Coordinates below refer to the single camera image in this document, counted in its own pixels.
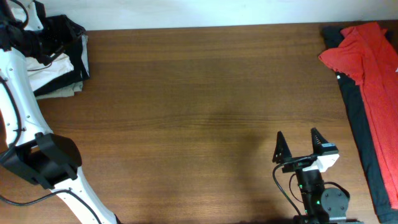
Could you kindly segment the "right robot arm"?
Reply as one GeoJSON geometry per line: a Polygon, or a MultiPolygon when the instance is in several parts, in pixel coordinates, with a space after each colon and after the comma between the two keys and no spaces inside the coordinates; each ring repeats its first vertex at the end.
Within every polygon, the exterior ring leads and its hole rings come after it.
{"type": "Polygon", "coordinates": [[[287,141],[281,131],[277,133],[275,151],[272,158],[276,164],[272,178],[287,201],[293,206],[297,215],[294,223],[343,223],[350,194],[334,182],[325,182],[322,173],[331,168],[340,157],[335,144],[328,142],[316,129],[310,131],[313,153],[308,156],[293,157],[287,141]],[[279,184],[276,171],[293,173],[297,178],[299,191],[305,212],[302,213],[286,191],[279,184]]]}

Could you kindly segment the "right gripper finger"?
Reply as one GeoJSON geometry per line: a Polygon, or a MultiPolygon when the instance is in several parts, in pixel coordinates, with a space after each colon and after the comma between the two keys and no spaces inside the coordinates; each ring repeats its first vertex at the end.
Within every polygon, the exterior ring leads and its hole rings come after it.
{"type": "Polygon", "coordinates": [[[317,128],[311,129],[311,137],[312,137],[312,146],[313,153],[322,155],[325,153],[325,144],[328,144],[328,141],[320,134],[317,128]]]}
{"type": "Polygon", "coordinates": [[[281,131],[277,132],[276,146],[272,161],[276,164],[288,162],[292,159],[292,154],[281,131]]]}

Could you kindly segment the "white t-shirt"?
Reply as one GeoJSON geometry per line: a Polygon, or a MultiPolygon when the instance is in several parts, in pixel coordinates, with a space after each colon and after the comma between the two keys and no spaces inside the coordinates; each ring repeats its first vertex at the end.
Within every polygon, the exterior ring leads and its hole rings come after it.
{"type": "Polygon", "coordinates": [[[61,54],[49,65],[39,63],[37,59],[32,57],[27,57],[26,62],[27,74],[33,91],[74,70],[74,66],[66,54],[61,54]]]}

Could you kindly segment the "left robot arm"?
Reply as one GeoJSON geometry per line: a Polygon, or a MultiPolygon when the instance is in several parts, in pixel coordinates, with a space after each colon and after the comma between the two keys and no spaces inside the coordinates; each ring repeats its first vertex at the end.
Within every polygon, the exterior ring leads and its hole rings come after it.
{"type": "Polygon", "coordinates": [[[48,65],[85,32],[65,16],[46,22],[44,30],[26,30],[25,22],[1,15],[1,114],[7,144],[1,165],[58,195],[82,223],[119,223],[86,180],[76,144],[52,132],[30,87],[26,59],[48,65]]]}

